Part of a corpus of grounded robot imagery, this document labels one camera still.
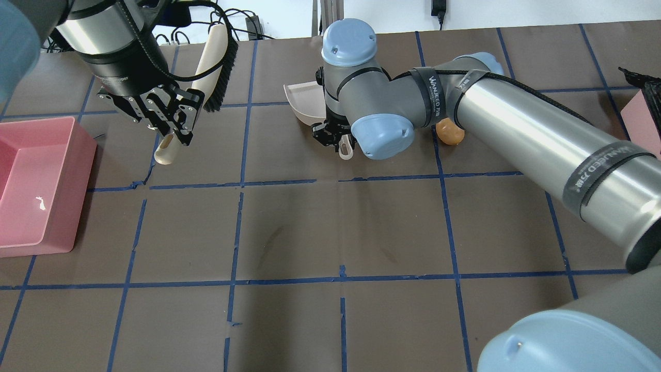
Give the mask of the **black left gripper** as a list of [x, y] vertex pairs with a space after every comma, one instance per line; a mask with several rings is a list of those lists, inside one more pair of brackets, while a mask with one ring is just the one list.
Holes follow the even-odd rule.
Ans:
[[189, 146], [193, 129], [203, 108], [205, 93], [199, 89], [180, 89], [168, 83], [135, 96], [113, 95], [102, 88], [99, 98], [111, 102], [133, 122], [144, 121], [162, 137], [173, 134], [182, 146]]

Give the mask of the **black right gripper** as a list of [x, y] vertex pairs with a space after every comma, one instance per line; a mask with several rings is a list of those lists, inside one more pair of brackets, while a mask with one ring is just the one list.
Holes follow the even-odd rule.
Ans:
[[348, 121], [340, 120], [324, 120], [317, 122], [311, 126], [312, 137], [316, 139], [323, 146], [338, 147], [341, 137], [349, 135], [349, 144], [351, 147], [356, 146], [356, 139], [350, 132], [350, 124]]

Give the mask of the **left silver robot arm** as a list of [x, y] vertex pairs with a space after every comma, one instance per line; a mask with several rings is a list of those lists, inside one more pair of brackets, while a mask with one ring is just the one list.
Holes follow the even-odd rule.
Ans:
[[203, 92], [180, 89], [152, 35], [155, 12], [135, 1], [2, 1], [2, 100], [36, 65], [52, 32], [90, 67], [98, 95], [183, 146]]

